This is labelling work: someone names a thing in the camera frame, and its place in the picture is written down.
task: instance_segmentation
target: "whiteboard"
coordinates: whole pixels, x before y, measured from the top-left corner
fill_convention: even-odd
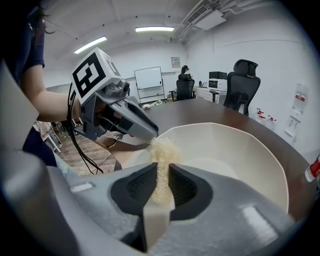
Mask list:
[[[159,66],[135,70],[134,75],[138,90],[163,85]]]

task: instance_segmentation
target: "round table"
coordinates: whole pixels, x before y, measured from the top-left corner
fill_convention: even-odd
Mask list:
[[[317,183],[316,180],[309,183],[305,178],[308,162],[280,136],[248,116],[197,98],[153,106],[145,113],[158,125],[159,134],[177,126],[216,123],[253,135],[273,153],[284,169],[289,191],[288,213],[300,220],[313,206]]]

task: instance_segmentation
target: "black cable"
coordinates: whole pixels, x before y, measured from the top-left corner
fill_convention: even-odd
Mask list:
[[[77,141],[76,141],[76,138],[75,138],[75,135],[74,135],[74,132],[73,132],[73,129],[72,129],[72,123],[71,123],[71,114],[72,114],[72,109],[73,109],[73,106],[74,106],[75,94],[74,94],[74,97],[71,96],[71,98],[72,98],[72,102],[71,102],[70,113],[69,113],[69,119],[70,119],[69,123],[70,123],[70,125],[71,125],[70,129],[72,130],[72,132],[71,132],[72,137],[73,137],[72,142],[73,142],[73,144],[76,146],[76,148],[78,149],[79,154],[80,154],[83,158],[85,158],[85,159],[89,162],[89,164],[91,164],[93,167],[97,168],[101,173],[104,173],[104,171],[101,170],[101,169],[98,167],[98,165],[97,165],[92,159],[90,159],[88,156],[85,155],[85,153],[83,153],[83,151],[81,150],[81,148],[79,147],[79,145],[78,145],[78,143],[77,143]]]
[[[101,162],[99,165],[98,165],[98,167],[100,167],[100,165],[102,165],[105,161],[107,161],[110,157],[111,157],[112,155],[110,154],[103,162]]]
[[[115,136],[113,136],[113,138],[115,139],[115,140],[117,140],[117,141],[119,141],[120,139],[122,139],[123,138],[123,134],[116,134]]]
[[[89,166],[87,165],[86,163],[86,160],[89,162],[89,164],[91,164],[93,167],[95,167],[97,169],[97,171],[99,170],[101,173],[104,173],[103,170],[101,170],[97,164],[91,160],[89,157],[87,157],[83,151],[81,150],[81,148],[79,147],[77,141],[76,141],[76,138],[75,138],[75,134],[74,134],[74,130],[73,130],[73,127],[72,127],[72,109],[73,109],[73,106],[74,106],[74,101],[75,101],[75,97],[76,97],[76,92],[74,91],[72,93],[72,95],[70,96],[70,93],[71,93],[71,88],[72,88],[72,83],[70,84],[70,88],[69,88],[69,93],[68,93],[68,102],[67,102],[67,123],[68,123],[68,126],[69,126],[69,130],[70,130],[70,137],[71,137],[71,140],[72,140],[72,143],[74,144],[75,148],[77,149],[79,155],[81,156],[81,158],[83,159],[85,165],[88,167],[90,173],[94,174]]]

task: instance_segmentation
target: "mesh office chair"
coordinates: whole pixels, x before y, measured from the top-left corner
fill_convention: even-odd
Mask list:
[[[172,96],[172,101],[183,101],[195,98],[193,91],[195,80],[191,78],[190,74],[180,74],[176,81],[176,100],[174,100],[174,90],[169,91]]]
[[[261,82],[260,78],[256,77],[257,66],[257,63],[245,59],[239,59],[234,64],[234,72],[227,76],[227,91],[223,104],[225,107],[249,115],[249,104]]]

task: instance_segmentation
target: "large white bowl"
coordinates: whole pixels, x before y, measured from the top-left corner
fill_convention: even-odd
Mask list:
[[[288,212],[288,185],[275,156],[254,136],[217,124],[174,127],[167,137],[181,150],[180,164],[239,179]],[[149,163],[149,149],[135,152],[124,168]]]

